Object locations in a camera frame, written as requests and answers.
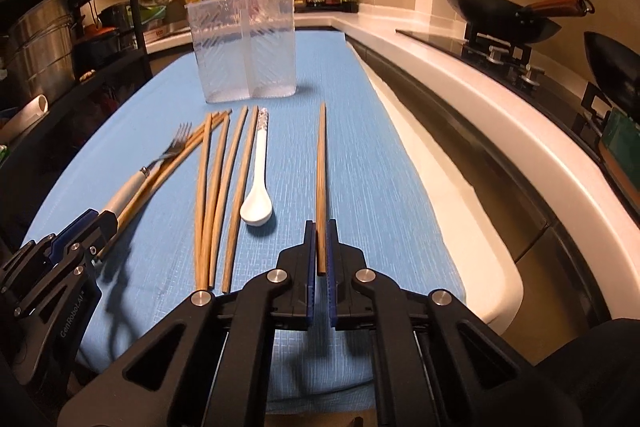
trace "stove knob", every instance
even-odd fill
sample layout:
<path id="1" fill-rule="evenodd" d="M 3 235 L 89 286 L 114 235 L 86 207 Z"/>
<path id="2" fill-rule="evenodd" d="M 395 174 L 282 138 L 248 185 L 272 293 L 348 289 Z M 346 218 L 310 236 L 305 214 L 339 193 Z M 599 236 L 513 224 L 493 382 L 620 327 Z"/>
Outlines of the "stove knob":
<path id="1" fill-rule="evenodd" d="M 545 74 L 545 70 L 539 68 L 537 66 L 532 66 L 531 64 L 527 64 L 525 67 L 527 73 L 521 75 L 521 78 L 531 84 L 532 86 L 539 86 L 540 83 L 537 80 L 539 74 Z"/>
<path id="2" fill-rule="evenodd" d="M 487 57 L 487 60 L 493 62 L 494 64 L 504 64 L 504 62 L 501 60 L 501 55 L 503 53 L 509 53 L 509 50 L 507 48 L 501 48 L 499 46 L 489 46 L 489 52 L 490 54 Z"/>

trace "wok handle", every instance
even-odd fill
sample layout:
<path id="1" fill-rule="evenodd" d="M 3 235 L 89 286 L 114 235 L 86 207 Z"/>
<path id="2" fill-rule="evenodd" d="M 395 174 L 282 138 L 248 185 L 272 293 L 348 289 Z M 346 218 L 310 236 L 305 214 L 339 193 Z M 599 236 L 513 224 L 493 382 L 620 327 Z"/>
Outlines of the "wok handle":
<path id="1" fill-rule="evenodd" d="M 547 0 L 529 4 L 518 13 L 535 17 L 584 17 L 595 11 L 590 0 Z"/>

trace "blue gripper pad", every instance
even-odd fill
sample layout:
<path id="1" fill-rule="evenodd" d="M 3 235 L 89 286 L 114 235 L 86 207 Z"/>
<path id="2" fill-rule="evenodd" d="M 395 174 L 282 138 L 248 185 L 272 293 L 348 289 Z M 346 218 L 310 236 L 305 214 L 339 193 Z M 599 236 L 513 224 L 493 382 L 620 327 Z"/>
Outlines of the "blue gripper pad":
<path id="1" fill-rule="evenodd" d="M 314 304 L 316 300 L 316 224 L 312 223 L 306 233 L 311 234 L 311 248 L 309 251 L 308 274 L 306 280 L 306 321 L 310 326 L 314 321 Z"/>
<path id="2" fill-rule="evenodd" d="M 326 297 L 329 305 L 329 323 L 332 328 L 338 321 L 338 310 L 335 302 L 336 283 L 335 283 L 335 266 L 334 266 L 334 249 L 331 241 L 331 227 L 326 229 Z"/>
<path id="3" fill-rule="evenodd" d="M 65 248 L 68 244 L 75 237 L 78 237 L 78 234 L 82 232 L 82 230 L 84 230 L 96 217 L 98 217 L 98 212 L 89 208 L 56 236 L 56 238 L 51 242 L 51 252 L 49 253 L 49 259 L 53 266 L 62 261 L 62 257 L 65 254 Z"/>

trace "gas stove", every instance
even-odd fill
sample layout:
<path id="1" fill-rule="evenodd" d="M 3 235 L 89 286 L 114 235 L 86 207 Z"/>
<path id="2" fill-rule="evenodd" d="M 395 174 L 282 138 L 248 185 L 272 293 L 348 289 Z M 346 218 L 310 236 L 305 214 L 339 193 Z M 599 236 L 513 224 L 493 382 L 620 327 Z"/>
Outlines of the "gas stove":
<path id="1" fill-rule="evenodd" d="M 454 39 L 411 30 L 397 29 L 396 32 L 458 58 L 526 100 L 600 167 L 620 201 L 640 223 L 640 209 L 628 191 L 623 190 L 619 177 L 603 160 L 602 148 L 598 146 L 609 113 L 598 114 L 593 102 L 598 98 L 609 107 L 610 103 L 597 86 L 589 83 L 580 99 L 547 76 L 542 68 L 530 64 L 531 48 L 526 45 L 509 44 L 477 33 L 468 33 L 465 39 Z"/>

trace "white ceramic spoon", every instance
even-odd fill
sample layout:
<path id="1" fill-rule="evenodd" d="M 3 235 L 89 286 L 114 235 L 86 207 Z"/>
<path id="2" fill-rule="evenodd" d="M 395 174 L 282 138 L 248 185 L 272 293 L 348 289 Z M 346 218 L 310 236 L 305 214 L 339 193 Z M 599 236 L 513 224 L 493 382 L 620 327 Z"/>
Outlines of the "white ceramic spoon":
<path id="1" fill-rule="evenodd" d="M 264 170 L 267 160 L 267 123 L 269 114 L 265 108 L 258 113 L 255 133 L 254 184 L 240 207 L 240 217 L 251 227 L 264 225 L 273 212 L 271 198 L 264 185 Z"/>

